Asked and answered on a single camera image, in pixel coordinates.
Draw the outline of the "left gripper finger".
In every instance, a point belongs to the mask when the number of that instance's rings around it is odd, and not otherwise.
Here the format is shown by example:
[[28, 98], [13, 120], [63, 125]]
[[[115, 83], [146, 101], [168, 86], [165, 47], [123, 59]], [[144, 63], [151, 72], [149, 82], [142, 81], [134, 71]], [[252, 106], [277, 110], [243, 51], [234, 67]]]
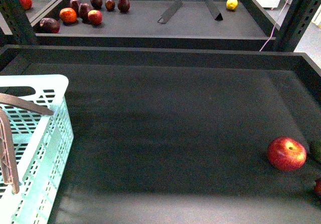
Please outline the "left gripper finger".
[[1, 172], [5, 185], [12, 186], [12, 193], [20, 191], [19, 174], [11, 132], [10, 120], [1, 109]]
[[47, 107], [4, 93], [1, 93], [1, 104], [18, 107], [40, 115], [52, 116], [54, 114], [54, 112]]

